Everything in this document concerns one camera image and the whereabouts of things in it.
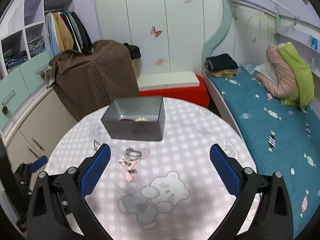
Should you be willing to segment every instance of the drawer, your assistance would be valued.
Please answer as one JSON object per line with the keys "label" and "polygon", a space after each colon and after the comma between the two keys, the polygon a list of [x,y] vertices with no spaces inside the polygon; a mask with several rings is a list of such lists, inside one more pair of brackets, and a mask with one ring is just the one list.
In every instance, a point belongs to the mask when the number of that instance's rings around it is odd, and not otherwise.
{"label": "drawer", "polygon": [[20,66],[22,77],[30,94],[44,83],[44,79],[40,77],[40,73],[51,68],[48,64],[52,58],[53,53],[51,49],[47,49]]}
{"label": "drawer", "polygon": [[[10,141],[10,144],[7,147],[7,153],[13,172],[16,171],[20,163],[33,163],[40,157],[40,154],[32,147],[32,145],[30,145],[30,143],[28,143],[19,130]],[[39,172],[44,171],[44,168],[45,165],[31,176],[30,189],[33,189]]]}
{"label": "drawer", "polygon": [[76,123],[52,90],[27,116],[19,131],[41,155],[49,158],[61,138]]}
{"label": "drawer", "polygon": [[23,103],[30,93],[24,83],[19,68],[13,70],[8,76],[0,81],[0,102],[7,106],[8,113],[0,113],[0,129],[4,127],[14,111]]}

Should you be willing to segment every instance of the wardrobe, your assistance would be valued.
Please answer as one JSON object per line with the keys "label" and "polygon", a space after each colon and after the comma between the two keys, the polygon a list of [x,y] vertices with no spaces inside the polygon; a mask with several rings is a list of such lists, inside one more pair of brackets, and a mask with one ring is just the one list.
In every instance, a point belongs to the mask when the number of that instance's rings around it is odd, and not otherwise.
{"label": "wardrobe", "polygon": [[[44,17],[53,9],[76,12],[91,41],[100,39],[93,0],[12,0],[7,7],[0,19],[0,131],[13,171],[21,162],[34,162],[42,155],[49,158],[77,123],[42,75],[54,56]],[[31,57],[28,42],[38,36],[46,50]],[[4,54],[23,51],[27,60],[8,71]]]}

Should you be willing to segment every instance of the red stool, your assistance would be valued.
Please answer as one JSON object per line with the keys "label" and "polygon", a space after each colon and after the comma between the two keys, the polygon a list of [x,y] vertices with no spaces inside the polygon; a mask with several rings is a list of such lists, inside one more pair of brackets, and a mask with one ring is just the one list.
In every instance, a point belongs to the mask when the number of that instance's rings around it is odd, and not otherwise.
{"label": "red stool", "polygon": [[141,96],[163,96],[168,98],[176,98],[194,103],[199,106],[208,108],[209,94],[204,82],[200,76],[197,75],[200,82],[198,87],[185,87],[185,88],[167,88],[149,91],[140,91]]}

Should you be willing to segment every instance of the brown polka dot cloth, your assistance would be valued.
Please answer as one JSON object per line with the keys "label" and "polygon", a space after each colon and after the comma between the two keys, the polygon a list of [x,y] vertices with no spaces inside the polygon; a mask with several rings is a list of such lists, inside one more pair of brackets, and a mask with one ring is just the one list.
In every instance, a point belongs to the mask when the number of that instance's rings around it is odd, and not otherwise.
{"label": "brown polka dot cloth", "polygon": [[88,56],[70,49],[59,53],[49,62],[52,69],[47,72],[55,79],[52,88],[78,121],[110,105],[114,98],[139,96],[127,47],[100,40],[92,48]]}

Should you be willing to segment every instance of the green jacket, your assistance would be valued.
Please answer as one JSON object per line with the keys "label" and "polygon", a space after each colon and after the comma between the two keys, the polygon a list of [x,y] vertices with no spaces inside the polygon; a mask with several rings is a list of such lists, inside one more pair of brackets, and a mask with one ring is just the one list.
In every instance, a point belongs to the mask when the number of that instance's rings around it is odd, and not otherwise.
{"label": "green jacket", "polygon": [[282,99],[281,103],[288,106],[299,106],[301,110],[304,110],[313,101],[315,95],[311,69],[291,43],[278,48],[278,52],[291,68],[297,82],[296,90],[288,98]]}

